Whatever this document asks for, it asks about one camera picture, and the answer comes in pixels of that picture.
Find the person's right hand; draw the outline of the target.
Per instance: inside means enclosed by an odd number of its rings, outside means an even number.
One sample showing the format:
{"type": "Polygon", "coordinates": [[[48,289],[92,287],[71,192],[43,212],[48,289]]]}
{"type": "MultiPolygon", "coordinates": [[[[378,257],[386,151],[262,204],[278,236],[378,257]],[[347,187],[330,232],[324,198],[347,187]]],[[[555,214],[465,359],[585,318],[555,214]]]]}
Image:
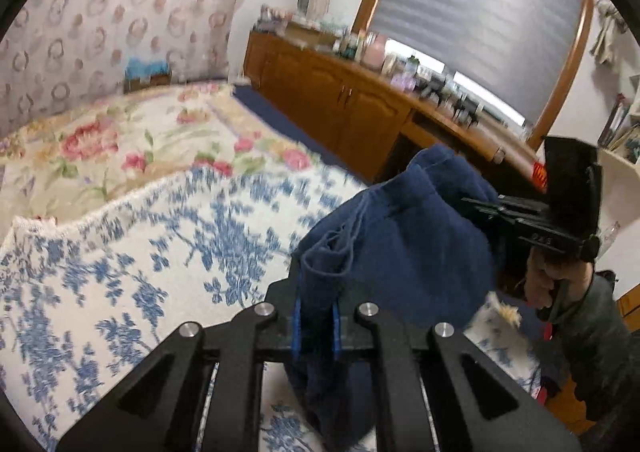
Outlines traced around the person's right hand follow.
{"type": "Polygon", "coordinates": [[[566,284],[563,306],[580,302],[588,292],[593,279],[593,264],[580,260],[554,262],[540,248],[533,248],[527,261],[524,285],[529,305],[536,309],[553,305],[552,290],[556,284],[566,284]]]}

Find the person's right forearm sleeve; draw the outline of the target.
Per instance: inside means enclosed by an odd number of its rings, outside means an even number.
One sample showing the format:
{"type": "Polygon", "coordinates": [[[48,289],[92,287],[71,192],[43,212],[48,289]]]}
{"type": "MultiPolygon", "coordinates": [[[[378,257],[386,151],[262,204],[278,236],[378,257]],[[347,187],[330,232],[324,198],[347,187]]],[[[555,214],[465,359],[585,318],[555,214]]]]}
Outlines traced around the person's right forearm sleeve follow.
{"type": "Polygon", "coordinates": [[[549,321],[588,420],[639,400],[639,336],[626,327],[608,276],[596,273],[582,300],[560,307],[549,321]]]}

